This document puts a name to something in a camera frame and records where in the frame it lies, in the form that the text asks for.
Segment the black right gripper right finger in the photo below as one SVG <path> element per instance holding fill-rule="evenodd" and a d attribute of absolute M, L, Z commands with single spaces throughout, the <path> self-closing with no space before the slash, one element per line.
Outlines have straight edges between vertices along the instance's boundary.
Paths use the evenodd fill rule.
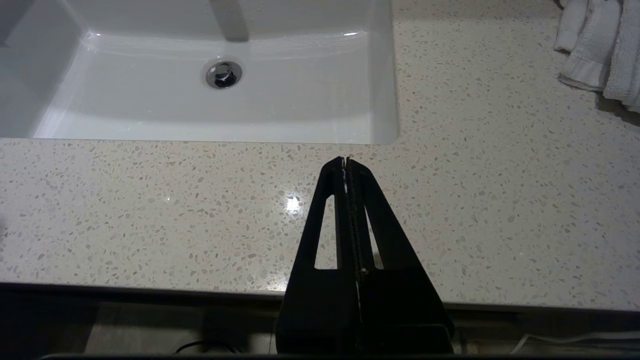
<path fill-rule="evenodd" d="M 451 352 L 455 326 L 372 171 L 346 159 L 359 318 L 368 352 Z"/>

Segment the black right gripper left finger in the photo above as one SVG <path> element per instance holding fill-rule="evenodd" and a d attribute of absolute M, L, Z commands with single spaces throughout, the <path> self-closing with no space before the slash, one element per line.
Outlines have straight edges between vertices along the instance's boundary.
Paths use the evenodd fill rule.
<path fill-rule="evenodd" d="M 354 235 L 345 159 L 325 164 L 307 212 L 276 322 L 279 352 L 352 352 L 359 324 Z M 334 198 L 335 269 L 315 267 L 327 199 Z"/>

